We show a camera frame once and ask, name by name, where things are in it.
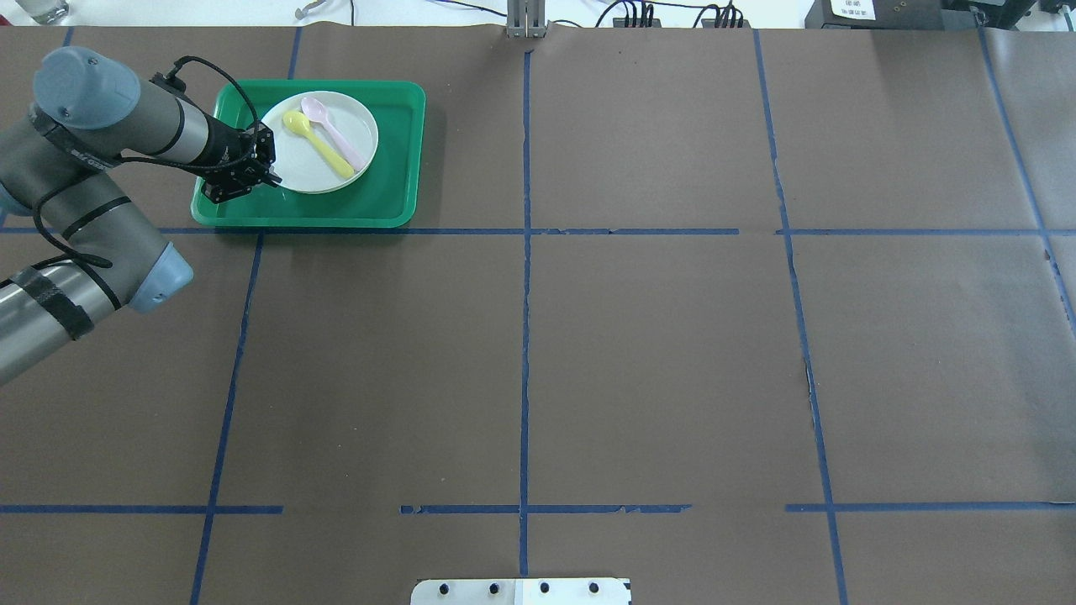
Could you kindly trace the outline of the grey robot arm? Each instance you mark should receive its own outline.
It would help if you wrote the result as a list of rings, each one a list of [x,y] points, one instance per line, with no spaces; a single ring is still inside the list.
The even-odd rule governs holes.
[[[277,187],[274,133],[254,115],[238,128],[193,103],[178,72],[143,80],[95,50],[42,59],[26,116],[3,133],[3,211],[31,219],[56,250],[3,280],[9,383],[112,313],[150,313],[187,287],[188,261],[110,175],[146,164],[198,175],[212,203]]]

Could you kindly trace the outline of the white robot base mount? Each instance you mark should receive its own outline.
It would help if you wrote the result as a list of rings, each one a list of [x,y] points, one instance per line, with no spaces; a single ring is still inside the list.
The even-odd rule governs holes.
[[[631,604],[629,579],[615,577],[427,579],[411,604]]]

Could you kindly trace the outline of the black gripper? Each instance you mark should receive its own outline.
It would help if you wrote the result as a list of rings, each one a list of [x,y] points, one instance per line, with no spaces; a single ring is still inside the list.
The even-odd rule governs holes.
[[[258,185],[280,187],[273,130],[254,123],[245,130],[223,123],[210,127],[200,154],[201,192],[212,203],[226,203],[250,194]]]

